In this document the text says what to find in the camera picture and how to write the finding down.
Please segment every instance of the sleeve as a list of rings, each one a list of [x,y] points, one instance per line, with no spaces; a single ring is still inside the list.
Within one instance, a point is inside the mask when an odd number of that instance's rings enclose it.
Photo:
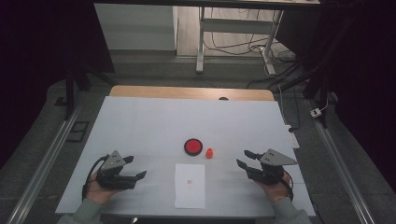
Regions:
[[[74,215],[64,215],[58,224],[101,224],[100,216],[103,206],[89,199],[84,199]]]
[[[308,224],[311,220],[305,210],[297,210],[290,198],[282,199],[272,204],[276,217],[276,224]]]

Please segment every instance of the small red object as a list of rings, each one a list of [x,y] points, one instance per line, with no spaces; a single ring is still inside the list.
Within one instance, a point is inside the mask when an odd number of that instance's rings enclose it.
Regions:
[[[213,157],[213,149],[208,148],[205,155],[208,159],[211,159]]]
[[[201,141],[195,138],[187,140],[187,142],[184,144],[184,150],[190,156],[199,155],[202,151],[202,147]]]

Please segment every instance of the metal frame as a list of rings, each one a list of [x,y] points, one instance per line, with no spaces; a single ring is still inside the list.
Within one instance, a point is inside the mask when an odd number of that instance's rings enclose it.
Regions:
[[[205,19],[205,8],[201,7],[197,64],[195,69],[196,73],[202,74],[204,72],[204,32],[217,32],[268,35],[265,48],[261,48],[262,57],[264,59],[268,74],[274,75],[276,71],[271,62],[269,52],[276,35],[282,13],[283,11],[277,10],[275,12],[273,21],[240,21],[213,18]]]
[[[255,0],[94,0],[94,3],[146,5],[146,6],[179,6],[179,7],[228,7],[268,10],[324,11],[338,8],[351,9],[356,1],[350,4],[299,4],[289,2],[269,2]]]
[[[306,105],[310,108],[310,110],[314,109],[314,103],[308,100],[305,100]],[[366,201],[364,201],[361,196],[361,191],[358,186],[356,186],[353,181],[351,173],[347,169],[347,165],[345,164],[340,152],[338,151],[337,146],[332,140],[332,136],[329,131],[321,125],[318,119],[315,119],[315,126],[317,127],[318,133],[329,152],[329,156],[332,159],[332,164],[334,165],[335,170],[341,178],[341,182],[344,185],[344,189],[346,193],[349,195],[350,200],[355,207],[356,214],[358,215],[361,223],[365,224],[374,224],[374,218],[371,215],[369,207],[367,206]]]
[[[63,122],[59,131],[56,133],[54,140],[52,141],[48,151],[44,155],[43,160],[38,165],[38,168],[35,170],[32,179],[26,186],[25,191],[23,192],[20,200],[12,211],[11,216],[8,218],[7,223],[23,223],[26,219],[27,215],[30,212],[30,209],[33,206],[33,203],[35,202],[35,198],[37,197],[42,186],[44,185],[50,169],[53,163],[55,163],[56,158],[58,157],[58,154],[61,151],[62,146],[64,145],[64,141],[66,140],[66,137],[69,134],[73,123],[82,108],[86,95],[87,93],[85,92],[81,92],[78,95],[76,109],[71,114],[69,120],[65,120]]]

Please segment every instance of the metal rod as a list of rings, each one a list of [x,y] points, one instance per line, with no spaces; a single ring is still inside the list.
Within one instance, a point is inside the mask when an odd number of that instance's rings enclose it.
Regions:
[[[310,109],[314,109],[312,102],[305,100],[305,103]],[[350,200],[355,207],[356,213],[361,220],[361,223],[374,224],[375,221],[373,219],[373,216],[371,215],[371,212],[366,202],[361,196],[361,191],[353,181],[352,175],[348,171],[347,166],[340,152],[337,149],[337,146],[332,140],[332,136],[330,135],[328,130],[324,129],[321,126],[318,119],[315,119],[315,125],[327,151],[329,152],[334,168],[340,176],[341,182],[344,184],[344,189],[346,190],[346,193],[349,195]]]
[[[269,52],[271,50],[271,46],[273,44],[273,41],[274,41],[274,38],[276,35],[277,27],[279,26],[279,22],[280,22],[282,13],[283,13],[283,11],[275,11],[275,18],[274,18],[273,24],[271,26],[271,31],[268,35],[267,43],[265,43],[265,48],[262,51],[262,57],[264,59],[265,66],[267,67],[269,75],[274,75],[276,73],[274,66],[271,63],[271,58],[270,58]]]
[[[14,210],[11,213],[11,216],[8,218],[7,223],[17,224],[23,223],[29,214],[30,209],[32,208],[33,203],[35,202],[35,198],[37,197],[39,191],[41,190],[44,182],[50,172],[50,169],[55,163],[56,158],[58,157],[59,151],[64,145],[64,141],[71,130],[74,121],[76,120],[79,111],[82,108],[83,101],[85,99],[87,93],[81,92],[78,95],[77,106],[73,114],[70,116],[69,120],[65,120],[59,131],[56,133],[54,140],[52,141],[49,150],[43,157],[43,160],[38,165],[38,168],[35,170],[32,179],[29,184],[26,186],[20,200],[15,206]]]
[[[205,24],[205,7],[201,7],[199,20],[199,43],[197,54],[197,66],[195,72],[202,74],[204,72],[204,24]]]

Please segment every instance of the floor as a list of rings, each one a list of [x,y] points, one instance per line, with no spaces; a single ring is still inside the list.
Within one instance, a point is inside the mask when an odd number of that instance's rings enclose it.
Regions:
[[[226,11],[215,9],[213,14],[227,15]],[[240,41],[246,41],[241,35]],[[219,41],[219,45],[234,44]],[[276,89],[277,79],[265,75],[260,57],[252,54],[248,57],[218,57],[215,52],[210,57],[210,51],[205,54],[205,71],[202,75],[195,73],[193,51],[185,50],[179,55],[159,55],[152,53],[133,53],[112,51],[112,60],[116,74],[108,74],[122,85],[149,86],[183,86],[208,88],[245,89]],[[276,71],[284,71],[288,64],[276,64]],[[295,71],[291,76],[281,79],[289,81],[299,76],[301,71]],[[56,223],[61,215],[54,211],[61,199],[70,175],[73,173],[79,155],[89,137],[92,125],[100,110],[101,104],[111,87],[103,80],[89,75],[92,87],[87,92],[77,92],[78,99],[83,96],[80,112],[76,121],[88,122],[84,135],[71,132],[67,135],[56,161],[46,178],[35,202],[26,216],[24,223]],[[260,82],[248,85],[252,80]],[[279,106],[283,108],[286,122],[297,128],[294,132],[300,144],[296,156],[300,163],[304,180],[310,193],[312,203],[318,208],[317,217],[311,217],[313,223],[361,223],[354,204],[347,194],[344,185],[337,174],[334,163],[329,156],[323,140],[318,134],[316,122],[310,117],[308,101],[302,97],[305,83],[295,88],[276,94]],[[50,148],[55,134],[64,122],[65,109],[56,102],[65,97],[64,81],[49,88],[46,104],[33,124],[31,130],[10,158],[6,166],[0,170],[0,223],[6,223],[15,205],[21,198],[27,184],[35,173],[46,151]],[[328,106],[328,131],[336,144],[347,169],[358,186],[364,201],[367,203],[375,223],[394,223],[396,220],[396,196],[375,165],[353,138],[350,132],[333,112],[336,101],[330,97]],[[130,217],[115,217],[103,215],[104,223],[131,223]],[[254,223],[255,220],[213,220],[213,219],[140,219],[137,223]],[[274,223],[272,219],[258,220],[259,223]]]

